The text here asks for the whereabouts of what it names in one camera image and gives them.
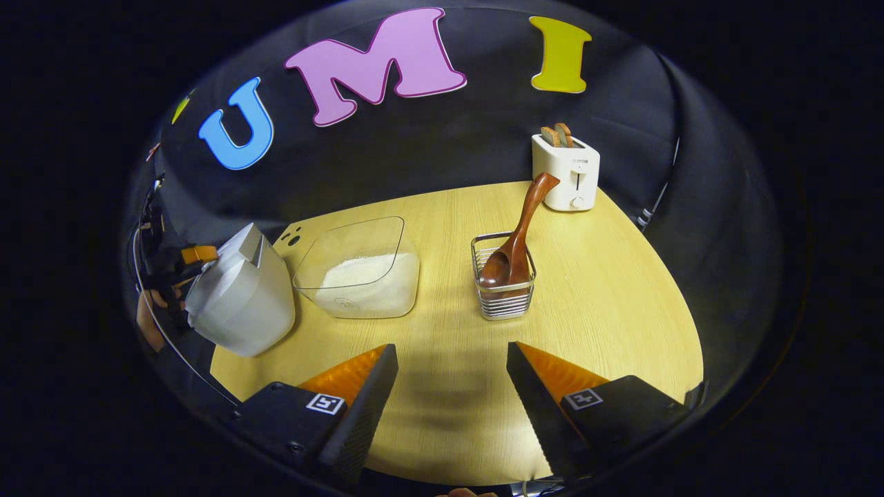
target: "pink letter m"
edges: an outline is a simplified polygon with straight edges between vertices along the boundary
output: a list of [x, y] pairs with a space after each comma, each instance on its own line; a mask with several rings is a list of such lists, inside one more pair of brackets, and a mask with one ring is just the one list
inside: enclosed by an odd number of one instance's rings
[[435, 95], [466, 85], [467, 77], [451, 67], [439, 37], [437, 23], [444, 15], [437, 8], [399, 12], [381, 22], [366, 52], [322, 40], [286, 60], [286, 68], [298, 68], [313, 96], [314, 124], [330, 126], [356, 112], [356, 102], [345, 100], [336, 82], [370, 103], [383, 102], [393, 62], [401, 74], [394, 89], [398, 96]]

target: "white plastic container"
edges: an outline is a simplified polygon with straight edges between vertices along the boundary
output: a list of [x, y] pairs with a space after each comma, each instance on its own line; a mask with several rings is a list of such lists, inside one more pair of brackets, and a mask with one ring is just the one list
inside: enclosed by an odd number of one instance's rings
[[250, 224], [218, 249], [185, 299], [187, 322], [239, 356], [255, 356], [294, 325], [286, 263]]

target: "light wood tabletop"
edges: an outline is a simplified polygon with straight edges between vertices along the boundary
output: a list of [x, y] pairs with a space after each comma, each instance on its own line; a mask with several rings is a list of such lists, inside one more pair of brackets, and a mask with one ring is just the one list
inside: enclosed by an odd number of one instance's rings
[[[421, 263], [414, 308], [403, 317], [341, 319], [295, 292], [297, 319], [285, 338], [251, 358], [217, 347], [211, 374], [245, 400], [271, 381], [297, 385], [393, 343], [399, 376], [366, 467], [448, 485], [499, 485], [551, 474], [507, 375], [510, 341], [605, 378], [637, 375], [682, 401], [703, 379], [688, 306], [651, 245], [601, 190], [592, 210], [537, 209], [528, 232], [537, 265], [528, 312], [503, 321], [482, 318], [470, 241], [512, 230], [529, 184], [414, 195], [290, 225], [289, 236], [273, 247], [292, 275], [323, 231], [404, 218], [405, 236]], [[290, 246], [294, 236], [300, 239]]]

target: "transparent bin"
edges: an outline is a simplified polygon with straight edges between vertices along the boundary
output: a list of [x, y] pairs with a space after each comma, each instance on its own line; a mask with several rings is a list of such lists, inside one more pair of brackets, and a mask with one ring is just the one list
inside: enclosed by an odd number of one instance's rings
[[415, 305], [419, 272], [405, 220], [391, 216], [322, 233], [292, 284], [334, 317], [399, 317]]

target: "letter u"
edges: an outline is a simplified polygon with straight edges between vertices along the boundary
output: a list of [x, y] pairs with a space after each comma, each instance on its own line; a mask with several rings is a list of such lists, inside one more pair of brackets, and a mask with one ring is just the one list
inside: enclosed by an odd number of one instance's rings
[[273, 121], [264, 109], [264, 104], [258, 96], [257, 88], [261, 78], [246, 81], [241, 87], [230, 95], [227, 101], [231, 106], [236, 105], [249, 127], [252, 129], [252, 138], [245, 145], [237, 145], [230, 139], [221, 118], [224, 111], [218, 109], [200, 126], [200, 138], [209, 145], [209, 150], [227, 169], [237, 171], [246, 169], [250, 165], [261, 160], [273, 142]]

